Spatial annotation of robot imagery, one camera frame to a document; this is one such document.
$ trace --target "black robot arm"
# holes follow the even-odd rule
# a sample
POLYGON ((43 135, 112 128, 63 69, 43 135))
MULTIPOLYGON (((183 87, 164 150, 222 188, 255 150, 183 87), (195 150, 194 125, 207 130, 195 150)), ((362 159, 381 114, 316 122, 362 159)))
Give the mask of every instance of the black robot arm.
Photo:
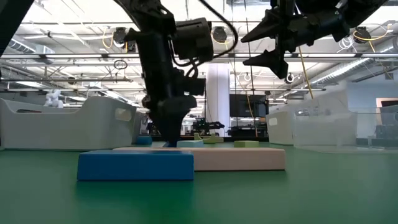
MULTIPOLYGON (((202 95, 205 89, 205 79, 198 78, 197 66, 213 59, 211 24, 205 18, 175 23, 173 14, 159 0, 114 1, 140 29, 130 29, 124 40, 137 43, 147 93, 142 104, 149 108, 149 117, 169 146, 175 147, 183 118, 191 108, 197 107, 193 96, 202 95), (192 65, 186 75, 173 66, 174 54, 180 60, 189 60, 180 66, 192 65)), ((233 47, 215 57, 226 54, 238 43, 238 34, 205 1, 199 1, 234 32, 233 47)))
POLYGON ((387 0, 271 0, 262 22, 242 38, 250 42, 265 37, 275 39, 275 50, 249 58, 243 64, 269 67, 280 79, 288 73, 285 51, 295 52, 303 44, 332 35, 340 41, 379 9, 387 0))

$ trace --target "beige foam block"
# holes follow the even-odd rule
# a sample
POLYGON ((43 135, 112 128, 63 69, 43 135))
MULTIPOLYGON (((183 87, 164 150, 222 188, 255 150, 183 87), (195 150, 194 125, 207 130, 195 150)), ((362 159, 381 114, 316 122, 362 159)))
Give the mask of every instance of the beige foam block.
POLYGON ((122 147, 114 150, 178 150, 192 151, 195 171, 211 170, 284 170, 285 151, 266 147, 122 147))

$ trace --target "yellow cable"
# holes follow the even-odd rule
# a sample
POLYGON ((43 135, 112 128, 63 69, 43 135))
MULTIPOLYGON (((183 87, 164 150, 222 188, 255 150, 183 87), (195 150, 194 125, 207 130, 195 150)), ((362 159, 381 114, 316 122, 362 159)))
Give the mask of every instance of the yellow cable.
POLYGON ((305 69, 304 58, 303 58, 303 53, 301 52, 301 47, 298 47, 298 50, 300 51, 300 58, 301 58, 301 64, 303 65, 305 81, 307 81, 308 89, 310 90, 310 94, 311 94, 311 99, 313 99, 312 89, 311 89, 310 81, 308 80, 307 71, 305 69))
MULTIPOLYGON (((237 81, 239 82, 239 85, 241 86, 241 88, 243 89, 243 85, 242 85, 241 81, 239 81, 239 77, 236 77, 236 79, 237 79, 237 81)), ((254 120, 255 120, 256 118, 253 116, 253 112, 251 111, 249 95, 248 95, 248 92, 247 92, 246 90, 244 90, 244 92, 246 93, 246 98, 248 99, 248 105, 249 105, 250 115, 251 115, 251 118, 253 118, 253 122, 254 122, 254 120)), ((257 138, 257 137, 258 137, 258 134, 257 134, 257 127, 256 127, 256 126, 254 127, 254 130, 255 130, 255 132, 256 132, 256 138, 257 138)))
POLYGON ((381 35, 380 37, 376 37, 376 38, 370 38, 370 39, 366 39, 366 38, 362 38, 362 37, 358 37, 357 35, 355 35, 358 31, 354 31, 353 36, 358 38, 359 40, 367 40, 367 41, 374 41, 374 40, 378 40, 381 39, 383 37, 385 37, 388 34, 388 30, 389 30, 389 26, 387 26, 387 30, 386 33, 384 35, 381 35))
POLYGON ((112 38, 111 38, 111 45, 110 46, 108 46, 108 45, 106 45, 105 44, 105 41, 104 41, 104 37, 105 37, 105 32, 106 32, 106 30, 107 30, 108 28, 105 28, 105 30, 104 30, 104 34, 102 35, 102 44, 104 45, 104 47, 106 47, 106 48, 111 48, 112 47, 112 45, 113 45, 113 33, 114 32, 112 32, 112 38))
POLYGON ((373 53, 376 53, 376 51, 374 50, 374 47, 373 47, 373 44, 372 44, 371 41, 369 41, 369 45, 371 46, 371 48, 372 48, 372 50, 373 50, 373 53))

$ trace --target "white stuffed toy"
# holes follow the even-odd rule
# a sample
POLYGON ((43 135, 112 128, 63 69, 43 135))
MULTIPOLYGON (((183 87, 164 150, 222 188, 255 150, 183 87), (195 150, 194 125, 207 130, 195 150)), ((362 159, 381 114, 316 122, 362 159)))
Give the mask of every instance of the white stuffed toy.
POLYGON ((44 106, 53 106, 57 108, 63 108, 62 100, 58 100, 61 90, 49 90, 49 93, 45 95, 44 106))

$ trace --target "white plastic container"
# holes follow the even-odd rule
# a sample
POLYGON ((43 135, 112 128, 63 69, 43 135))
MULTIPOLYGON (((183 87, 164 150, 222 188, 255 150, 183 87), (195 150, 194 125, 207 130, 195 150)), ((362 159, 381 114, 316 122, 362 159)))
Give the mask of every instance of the white plastic container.
POLYGON ((0 99, 4 149, 95 150, 130 146, 136 107, 88 98, 78 109, 49 108, 0 99))
POLYGON ((273 144, 293 144, 292 119, 290 112, 281 111, 266 116, 269 142, 273 144))

